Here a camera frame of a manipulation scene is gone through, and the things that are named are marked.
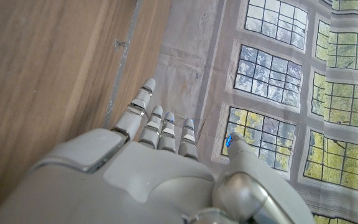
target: robot finger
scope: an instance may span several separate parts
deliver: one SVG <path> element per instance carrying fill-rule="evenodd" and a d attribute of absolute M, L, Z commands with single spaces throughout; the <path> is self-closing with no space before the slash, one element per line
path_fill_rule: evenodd
<path fill-rule="evenodd" d="M 160 139 L 158 140 L 157 149 L 168 150 L 170 152 L 176 153 L 175 150 L 175 133 L 174 125 L 175 116 L 172 112 L 166 113 L 164 117 L 164 122 L 162 124 Z"/>
<path fill-rule="evenodd" d="M 139 89 L 138 94 L 118 119 L 112 131 L 117 131 L 125 135 L 127 138 L 126 141 L 130 141 L 135 137 L 154 88 L 155 80 L 153 78 L 146 80 L 143 86 Z"/>
<path fill-rule="evenodd" d="M 181 131 L 179 155 L 198 161 L 193 120 L 187 118 Z"/>
<path fill-rule="evenodd" d="M 142 133 L 139 137 L 139 143 L 150 147 L 157 148 L 158 135 L 160 134 L 160 125 L 162 118 L 162 107 L 156 106 L 150 116 L 149 121 L 144 126 Z"/>

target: green foliage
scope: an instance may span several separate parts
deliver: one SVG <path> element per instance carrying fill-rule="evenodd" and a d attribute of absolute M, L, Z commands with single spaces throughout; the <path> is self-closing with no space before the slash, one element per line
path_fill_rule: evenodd
<path fill-rule="evenodd" d="M 358 189 L 358 145 L 334 141 L 311 131 L 304 175 Z"/>
<path fill-rule="evenodd" d="M 329 218 L 322 215 L 314 215 L 316 224 L 353 224 L 352 222 L 343 220 L 342 218 Z"/>

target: window frame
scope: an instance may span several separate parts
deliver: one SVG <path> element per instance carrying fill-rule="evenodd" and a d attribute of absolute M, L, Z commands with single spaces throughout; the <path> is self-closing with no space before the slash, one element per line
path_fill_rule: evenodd
<path fill-rule="evenodd" d="M 253 5 L 253 4 L 250 3 L 250 0 L 247 0 L 247 1 L 246 1 L 246 5 L 245 5 L 246 10 L 245 10 L 244 16 L 239 16 L 239 18 L 243 18 L 243 22 L 241 22 L 241 25 L 242 25 L 242 26 L 239 26 L 240 22 L 238 22 L 238 23 L 237 23 L 237 29 L 242 29 L 242 30 L 246 30 L 246 31 L 249 31 L 249 32 L 255 32 L 255 33 L 257 33 L 257 34 L 261 34 L 261 35 L 263 35 L 264 37 L 266 37 L 266 38 L 268 38 L 268 39 L 273 39 L 273 40 L 279 41 L 280 43 L 284 43 L 285 45 L 290 45 L 290 46 L 294 47 L 295 49 L 300 50 L 300 51 L 302 51 L 303 53 L 305 53 L 305 52 L 306 52 L 306 43 L 307 43 L 307 33 L 308 33 L 308 28 L 309 28 L 308 11 L 307 11 L 306 9 L 303 9 L 302 7 L 296 6 L 296 5 L 293 4 L 292 2 L 289 3 L 288 1 L 287 1 L 287 2 L 284 2 L 284 1 L 281 1 L 281 0 L 277 0 L 277 1 L 280 2 L 280 6 L 279 6 L 279 9 L 278 9 L 278 12 L 273 11 L 273 10 L 270 10 L 270 9 L 266 9 L 266 0 L 265 0 L 265 2 L 264 2 L 264 6 L 263 6 L 263 7 Z M 292 7 L 294 7 L 294 13 L 293 13 L 293 15 L 292 15 L 292 16 L 293 16 L 292 18 L 290 18 L 290 17 L 288 17 L 288 16 L 283 15 L 283 14 L 280 13 L 282 3 L 288 4 L 288 5 L 292 6 Z M 263 10 L 263 11 L 262 11 L 262 18 L 261 18 L 261 19 L 259 19 L 259 18 L 254 18 L 254 17 L 250 17 L 250 18 L 252 18 L 252 19 L 257 19 L 257 20 L 260 21 L 260 32 L 257 32 L 257 31 L 255 31 L 255 30 L 246 29 L 247 18 L 249 17 L 249 16 L 248 16 L 248 10 L 249 10 L 249 6 L 250 6 L 250 5 L 251 5 L 251 6 L 255 6 L 255 7 L 259 7 L 259 8 L 261 8 L 261 9 Z M 306 23 L 305 23 L 305 24 L 304 24 L 303 22 L 299 21 L 298 19 L 295 19 L 295 11 L 296 11 L 296 9 L 298 9 L 298 10 L 303 11 L 303 12 L 306 13 Z M 268 21 L 265 21 L 265 20 L 264 20 L 265 10 L 272 11 L 272 12 L 275 12 L 275 13 L 278 14 L 277 24 L 273 24 L 273 23 L 271 23 L 271 22 L 268 22 Z M 279 23 L 279 21 L 280 21 L 280 16 L 285 16 L 285 17 L 287 17 L 287 18 L 289 18 L 289 19 L 293 19 L 292 26 L 297 26 L 297 25 L 295 25 L 295 20 L 298 21 L 298 22 L 300 22 L 301 24 L 305 25 L 305 30 L 303 30 L 301 27 L 297 26 L 298 28 L 300 28 L 300 29 L 302 29 L 302 30 L 304 31 L 304 32 L 303 32 L 303 36 L 302 36 L 301 34 L 295 32 L 293 27 L 292 27 L 293 30 L 289 30 L 289 29 L 286 29 L 286 28 L 284 28 L 284 27 L 279 27 L 279 26 L 278 26 L 278 23 Z M 271 37 L 271 36 L 269 36 L 269 35 L 266 35 L 266 34 L 263 34 L 263 33 L 262 33 L 263 23 L 264 23 L 264 22 L 276 26 L 276 29 L 275 29 L 275 37 Z M 277 39 L 278 28 L 282 28 L 282 29 L 285 29 L 285 30 L 291 32 L 290 43 L 287 43 L 287 42 L 285 42 L 285 41 L 283 41 L 283 40 Z M 294 33 L 294 32 L 295 32 L 296 34 L 300 35 L 300 36 L 303 38 L 303 48 L 302 48 L 302 49 L 299 48 L 298 46 L 296 46 L 295 44 L 292 44 L 292 37 L 293 37 L 293 33 Z"/>
<path fill-rule="evenodd" d="M 345 125 L 345 126 L 351 126 L 351 127 L 357 127 L 356 125 L 353 125 L 352 124 L 352 115 L 353 114 L 358 114 L 358 111 L 353 111 L 353 108 L 354 108 L 354 100 L 358 100 L 357 97 L 355 97 L 355 93 L 356 93 L 356 87 L 358 86 L 358 84 L 353 84 L 353 83 L 338 83 L 338 82 L 331 82 L 331 81 L 327 81 L 327 79 L 325 80 L 326 83 L 330 83 L 331 84 L 331 94 L 327 94 L 325 91 L 324 91 L 324 96 L 329 96 L 329 102 L 330 102 L 330 107 L 326 107 L 325 105 L 323 110 L 329 110 L 328 112 L 328 120 L 326 120 L 325 116 L 324 116 L 324 113 L 325 111 L 323 111 L 323 114 L 318 114 L 318 113 L 315 113 L 313 112 L 313 100 L 316 100 L 316 101 L 319 101 L 318 99 L 315 99 L 314 98 L 314 87 L 317 87 L 319 89 L 324 89 L 325 88 L 321 88 L 321 87 L 318 87 L 314 84 L 314 75 L 315 73 L 317 73 L 318 75 L 321 75 L 321 76 L 324 76 L 326 77 L 326 75 L 323 75 L 323 74 L 320 74 L 319 72 L 317 72 L 316 70 L 312 70 L 311 73 L 313 73 L 313 82 L 312 82 L 312 90 L 311 90 L 311 100 L 310 100 L 310 103 L 309 103 L 309 106 L 310 106 L 310 113 L 315 115 L 315 116 L 319 116 L 320 118 L 324 118 L 324 120 L 326 122 L 329 122 L 329 123 L 332 123 L 332 124 L 339 124 L 339 125 Z M 337 96 L 337 95 L 333 95 L 333 90 L 334 90 L 334 84 L 340 84 L 340 85 L 351 85 L 352 86 L 352 97 L 348 97 L 348 96 Z M 350 107 L 350 110 L 347 111 L 347 110 L 341 110 L 341 109 L 337 109 L 337 108 L 333 108 L 332 105 L 333 105 L 333 97 L 336 97 L 336 98 L 348 98 L 348 99 L 351 99 L 352 102 L 351 102 L 351 107 Z M 332 110 L 335 110 L 335 111 L 343 111 L 343 112 L 346 112 L 346 113 L 349 113 L 349 121 L 330 121 L 331 119 L 331 111 Z"/>
<path fill-rule="evenodd" d="M 352 70 L 358 70 L 357 65 L 358 65 L 358 32 L 339 32 L 339 31 L 329 31 L 330 33 L 334 33 L 336 34 L 336 43 L 329 43 L 331 45 L 335 45 L 335 55 L 330 55 L 329 51 L 327 51 L 327 68 L 341 68 L 341 69 L 352 69 Z M 356 34 L 356 44 L 339 44 L 339 34 Z M 343 45 L 343 46 L 355 46 L 356 47 L 356 55 L 355 56 L 342 56 L 342 55 L 338 55 L 338 46 Z M 333 67 L 328 66 L 328 57 L 332 56 L 335 57 L 335 65 Z M 348 68 L 347 66 L 352 65 L 353 63 L 347 65 L 346 67 L 337 67 L 337 60 L 338 57 L 348 57 L 348 58 L 354 58 L 354 68 Z"/>
<path fill-rule="evenodd" d="M 330 217 L 330 216 L 327 216 L 327 215 L 322 215 L 322 214 L 318 214 L 318 213 L 314 213 L 314 212 L 312 212 L 312 214 L 313 214 L 313 219 L 314 219 L 315 216 L 324 217 L 324 218 L 329 218 L 329 221 L 328 221 L 329 223 L 331 222 L 331 220 L 340 219 L 340 220 L 343 220 L 343 221 L 345 221 L 345 222 L 357 224 L 357 223 L 355 223 L 355 222 L 352 222 L 352 221 L 350 221 L 350 220 L 347 220 L 347 219 L 341 218 L 341 217 Z"/>
<path fill-rule="evenodd" d="M 346 158 L 358 160 L 358 159 L 356 159 L 356 158 L 352 158 L 352 157 L 346 156 L 347 145 L 348 145 L 348 144 L 353 144 L 353 143 L 345 142 L 345 141 L 340 141 L 341 143 L 345 143 L 345 147 L 341 146 L 341 147 L 343 148 L 343 150 L 344 150 L 344 153 L 343 153 L 343 156 L 342 156 L 342 155 L 339 155 L 339 154 L 335 154 L 335 153 L 328 152 L 328 149 L 327 149 L 327 151 L 325 151 L 325 150 L 324 150 L 324 145 L 323 145 L 323 148 L 320 148 L 320 147 L 317 147 L 317 146 L 312 146 L 312 145 L 311 145 L 311 132 L 314 132 L 314 133 L 323 135 L 323 144 L 328 144 L 328 143 L 327 143 L 328 140 L 332 140 L 334 143 L 335 143 L 335 141 L 338 142 L 338 140 L 336 140 L 336 139 L 327 138 L 327 137 L 324 135 L 324 133 L 319 133 L 319 132 L 317 132 L 317 131 L 311 130 L 311 131 L 310 131 L 310 137 L 309 137 L 309 147 L 308 147 L 308 150 L 307 150 L 307 151 L 308 151 L 308 155 L 310 154 L 310 149 L 311 149 L 312 147 L 315 147 L 315 148 L 317 148 L 317 149 L 321 149 L 321 150 L 323 150 L 322 158 L 321 158 L 322 161 L 321 161 L 321 163 L 315 162 L 315 161 L 311 161 L 311 160 L 309 160 L 309 156 L 308 156 L 308 157 L 306 158 L 305 167 L 303 168 L 303 176 L 306 177 L 306 178 L 315 179 L 315 180 L 322 181 L 322 182 L 325 182 L 325 183 L 340 185 L 340 186 L 342 186 L 342 187 L 347 187 L 347 188 L 352 189 L 352 190 L 358 190 L 358 189 L 355 189 L 355 188 L 352 188 L 352 187 L 348 187 L 348 186 L 346 186 L 346 185 L 342 185 L 342 178 L 343 178 L 343 175 L 344 175 L 345 172 L 350 173 L 350 174 L 354 174 L 354 175 L 358 175 L 358 174 L 355 174 L 355 173 L 353 173 L 353 172 L 349 172 L 349 171 L 345 171 L 345 170 L 344 170 Z M 327 164 L 324 164 L 324 155 L 325 155 L 325 154 L 327 154 L 327 156 L 328 156 L 328 154 L 330 154 L 330 155 L 335 155 L 335 156 L 340 156 L 340 157 L 342 157 L 342 167 L 341 167 L 341 169 L 338 169 L 338 168 L 335 168 L 335 167 L 329 167 Z M 315 164 L 321 165 L 321 179 L 317 179 L 317 178 L 314 178 L 314 177 L 310 177 L 310 176 L 305 175 L 306 166 L 307 166 L 308 162 L 309 162 L 309 163 L 315 163 Z M 341 171 L 341 179 L 340 179 L 340 181 L 339 181 L 339 184 L 334 183 L 334 182 L 330 182 L 330 181 L 327 181 L 327 180 L 323 180 L 323 177 L 324 177 L 324 168 L 325 168 L 325 167 L 326 167 L 326 168 L 330 168 L 330 169 L 335 169 L 335 170 Z"/>
<path fill-rule="evenodd" d="M 304 176 L 304 172 L 305 172 L 305 167 L 306 167 L 306 160 L 308 158 L 309 155 L 309 145 L 310 145 L 310 136 L 311 136 L 311 131 L 317 132 L 317 133 L 322 133 L 324 132 L 323 130 L 318 130 L 315 128 L 311 128 L 310 126 L 307 126 L 306 128 L 306 133 L 305 133 L 305 141 L 303 143 L 303 148 L 304 149 L 308 149 L 308 150 L 303 150 L 302 155 L 301 155 L 301 159 L 300 159 L 300 164 L 299 164 L 299 169 L 298 169 L 298 183 L 300 184 L 305 184 L 305 185 L 310 185 L 313 187 L 317 187 L 319 189 L 323 189 L 323 190 L 333 190 L 335 192 L 344 192 L 344 194 L 347 194 L 350 197 L 355 197 L 358 198 L 358 190 L 356 189 L 352 189 L 343 185 L 338 185 L 338 184 L 334 184 L 334 183 L 330 183 L 330 182 L 325 182 L 322 180 L 318 180 L 318 179 L 314 179 L 314 178 L 310 178 L 307 176 Z M 350 140 L 350 139 L 344 139 L 344 138 L 338 138 L 338 137 L 334 137 L 331 136 L 329 134 L 325 135 L 327 138 L 329 139 L 335 139 L 341 142 L 348 142 L 351 144 L 357 144 L 358 142 L 356 140 Z"/>
<path fill-rule="evenodd" d="M 230 121 L 230 114 L 231 114 L 231 109 L 232 109 L 232 108 L 233 108 L 233 109 L 236 109 L 236 110 L 242 110 L 242 111 L 246 111 L 246 112 L 247 112 L 246 120 L 245 120 L 244 125 L 238 124 L 238 123 L 234 123 L 234 122 Z M 263 116 L 262 129 L 261 129 L 261 130 L 258 130 L 258 129 L 256 129 L 256 128 L 252 128 L 252 127 L 248 127 L 248 126 L 247 126 L 248 112 L 251 112 L 251 113 L 254 113 L 254 114 Z M 266 118 L 266 117 L 278 121 L 277 133 L 276 133 L 276 134 L 272 134 L 272 133 L 268 133 L 268 132 L 264 131 L 264 124 L 265 124 L 265 118 Z M 238 108 L 238 107 L 235 107 L 235 106 L 229 106 L 229 108 L 228 108 L 228 116 L 227 116 L 227 119 L 226 119 L 226 125 L 225 125 L 225 129 L 224 129 L 223 142 L 222 142 L 222 144 L 221 144 L 221 152 L 220 152 L 220 155 L 222 155 L 222 156 L 227 156 L 227 155 L 224 155 L 224 154 L 223 154 L 223 150 L 224 150 L 224 146 L 225 146 L 225 144 L 226 144 L 226 135 L 227 135 L 227 134 L 230 134 L 230 133 L 227 133 L 227 127 L 228 127 L 229 123 L 244 127 L 244 133 L 242 133 L 243 136 L 245 136 L 245 133 L 246 133 L 246 129 L 247 129 L 247 128 L 260 131 L 260 144 L 259 144 L 259 146 L 256 146 L 256 145 L 254 145 L 254 144 L 249 144 L 250 147 L 258 148 L 258 158 L 260 158 L 260 150 L 261 150 L 261 149 L 268 150 L 268 151 L 270 151 L 270 152 L 274 152 L 274 162 L 273 162 L 273 167 L 272 167 L 272 168 L 275 169 L 275 170 L 280 170 L 280 171 L 282 171 L 282 172 L 289 172 L 290 167 L 291 167 L 290 162 L 291 162 L 291 157 L 292 157 L 292 154 L 293 154 L 293 146 L 295 145 L 295 140 L 296 140 L 296 125 L 295 125 L 295 124 L 291 124 L 291 123 L 289 123 L 289 122 L 282 121 L 282 120 L 280 120 L 280 119 L 276 119 L 276 118 L 273 118 L 273 117 L 268 116 L 268 115 L 264 115 L 264 114 L 259 113 L 259 112 L 254 112 L 254 111 L 250 111 L 250 110 L 245 110 L 245 109 L 241 109 L 241 108 Z M 293 139 L 288 139 L 288 138 L 281 137 L 281 136 L 278 135 L 278 130 L 280 129 L 281 123 L 290 124 L 290 125 L 292 125 L 292 126 L 294 127 Z M 262 147 L 262 144 L 261 144 L 261 143 L 262 143 L 262 141 L 263 141 L 262 138 L 263 138 L 263 134 L 264 134 L 264 133 L 269 134 L 269 135 L 272 135 L 272 136 L 275 136 L 275 139 L 276 139 L 276 140 L 275 140 L 275 143 L 266 142 L 266 141 L 264 141 L 264 142 L 266 142 L 266 143 L 268 143 L 268 144 L 274 145 L 275 148 L 276 148 L 276 150 L 273 151 L 273 150 L 271 150 L 271 149 L 267 149 L 267 148 L 265 148 L 265 147 Z M 282 139 L 286 139 L 286 140 L 291 141 L 291 142 L 292 142 L 292 143 L 291 143 L 291 146 L 290 146 L 290 147 L 279 146 L 279 145 L 278 145 L 278 140 L 277 140 L 278 138 L 282 138 Z M 287 148 L 287 149 L 290 151 L 290 153 L 287 155 L 287 154 L 284 154 L 284 153 L 282 153 L 282 152 L 278 152 L 278 151 L 277 151 L 277 147 Z M 287 157 L 288 157 L 288 167 L 287 167 L 288 170 L 282 170 L 282 169 L 275 168 L 276 159 L 277 159 L 277 154 L 281 154 L 281 155 L 284 155 L 284 156 L 287 156 Z"/>
<path fill-rule="evenodd" d="M 252 49 L 254 49 L 254 50 L 257 51 L 257 53 L 256 53 L 256 58 L 255 58 L 255 62 L 241 58 L 241 53 L 242 53 L 242 48 L 243 48 L 243 47 L 252 48 Z M 259 55 L 260 52 L 263 52 L 263 53 L 265 53 L 265 54 L 271 56 L 272 60 L 271 60 L 271 62 L 270 62 L 270 68 L 265 67 L 264 65 L 260 65 L 260 64 L 257 63 L 258 55 Z M 276 70 L 273 70 L 272 67 L 273 67 L 273 60 L 274 60 L 274 58 L 279 58 L 279 59 L 282 59 L 282 60 L 286 60 L 286 61 L 287 61 L 287 67 L 286 67 L 287 72 L 286 72 L 286 73 L 282 73 L 282 72 L 278 72 L 278 71 L 276 71 Z M 241 61 L 249 62 L 249 63 L 252 63 L 252 64 L 254 65 L 254 69 L 253 69 L 253 74 L 252 74 L 252 76 L 244 75 L 244 74 L 239 73 L 239 67 L 240 67 L 240 62 L 241 62 Z M 301 69 L 300 71 L 301 71 L 301 72 L 300 72 L 300 77 L 299 77 L 299 78 L 294 77 L 294 76 L 288 74 L 288 73 L 289 73 L 290 62 L 300 67 L 300 69 Z M 268 81 L 267 81 L 267 82 L 255 78 L 256 67 L 257 67 L 257 66 L 261 66 L 261 67 L 263 67 L 263 68 L 268 69 L 269 76 L 268 76 Z M 235 74 L 234 74 L 234 81 L 233 81 L 233 84 L 232 84 L 232 88 L 233 88 L 234 90 L 237 90 L 237 91 L 241 91 L 241 92 L 244 92 L 244 93 L 248 93 L 248 94 L 251 94 L 251 95 L 255 95 L 256 97 L 265 98 L 265 99 L 267 99 L 268 101 L 274 101 L 274 102 L 279 103 L 279 104 L 281 104 L 281 105 L 283 105 L 283 106 L 289 106 L 289 107 L 294 107 L 294 108 L 296 108 L 296 109 L 300 109 L 300 108 L 301 108 L 300 96 L 301 96 L 301 84 L 302 84 L 302 79 L 303 79 L 303 69 L 304 69 L 304 68 L 303 68 L 303 65 L 302 65 L 302 64 L 296 63 L 296 62 L 294 62 L 294 61 L 292 61 L 292 60 L 288 60 L 288 59 L 285 59 L 285 58 L 283 58 L 283 57 L 276 56 L 276 55 L 274 55 L 274 54 L 271 54 L 270 52 L 264 51 L 264 50 L 259 49 L 259 48 L 255 48 L 255 47 L 252 47 L 252 46 L 249 46 L 249 45 L 246 45 L 246 44 L 240 44 L 240 46 L 239 46 L 239 54 L 238 54 L 238 56 L 237 56 L 237 62 L 236 62 L 236 71 L 235 71 Z M 271 75 L 270 75 L 271 72 L 276 72 L 276 73 L 280 73 L 280 74 L 284 75 L 284 76 L 285 76 L 284 81 L 281 81 L 281 80 L 277 80 L 277 79 L 272 78 Z M 239 76 L 239 75 L 242 76 L 242 77 L 246 77 L 246 78 L 250 78 L 250 79 L 251 79 L 250 91 L 241 90 L 240 88 L 236 88 L 237 76 Z M 294 84 L 294 83 L 291 83 L 291 82 L 287 81 L 287 78 L 288 78 L 288 77 L 291 77 L 291 78 L 294 78 L 294 79 L 298 80 L 298 81 L 299 81 L 299 84 L 296 85 L 296 84 Z M 257 82 L 262 82 L 262 83 L 266 84 L 266 86 L 267 86 L 266 96 L 258 95 L 258 94 L 256 94 L 256 93 L 253 93 L 253 92 L 252 92 L 252 91 L 253 91 L 253 88 L 252 88 L 252 87 L 254 86 L 254 80 L 256 80 Z M 283 87 L 280 87 L 280 86 L 276 86 L 276 85 L 271 84 L 271 83 L 270 83 L 270 80 L 275 80 L 275 81 L 283 82 Z M 293 91 L 293 90 L 288 89 L 288 88 L 286 87 L 286 86 L 287 86 L 287 83 L 290 84 L 290 85 L 296 86 L 296 87 L 298 88 L 298 92 L 295 92 L 295 91 Z M 268 97 L 268 95 L 269 95 L 269 87 L 270 87 L 270 86 L 274 86 L 275 88 L 279 88 L 279 89 L 282 90 L 281 102 L 275 101 L 275 100 L 270 99 L 270 98 Z M 293 106 L 293 105 L 286 104 L 286 103 L 283 102 L 283 101 L 284 101 L 284 92 L 285 92 L 285 91 L 290 91 L 290 92 L 293 92 L 293 93 L 297 94 L 297 98 L 296 98 L 296 100 L 297 100 L 297 102 L 296 102 L 296 103 L 297 103 L 297 106 Z"/>

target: wood grain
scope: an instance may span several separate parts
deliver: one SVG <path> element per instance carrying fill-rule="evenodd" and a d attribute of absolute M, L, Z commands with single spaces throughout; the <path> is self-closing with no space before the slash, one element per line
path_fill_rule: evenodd
<path fill-rule="evenodd" d="M 54 145 L 103 126 L 136 2 L 0 0 L 0 204 Z M 142 3 L 120 91 L 154 74 L 169 5 Z"/>
<path fill-rule="evenodd" d="M 114 113 L 108 124 L 110 128 L 113 127 L 131 99 L 135 97 L 139 87 L 146 79 L 154 76 L 160 53 L 163 38 L 161 30 L 165 30 L 171 1 L 144 1 L 142 4 L 147 4 L 148 7 L 142 7 L 139 12 L 138 23 L 114 104 Z"/>

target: white robotic hand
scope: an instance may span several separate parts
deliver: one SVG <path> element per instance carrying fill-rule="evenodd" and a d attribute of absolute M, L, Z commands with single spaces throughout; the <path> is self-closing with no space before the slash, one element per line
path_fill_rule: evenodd
<path fill-rule="evenodd" d="M 312 223 L 295 190 L 232 134 L 215 180 L 198 162 L 193 120 L 175 149 L 174 115 L 156 106 L 150 78 L 111 131 L 95 129 L 36 163 L 0 207 L 0 223 Z"/>

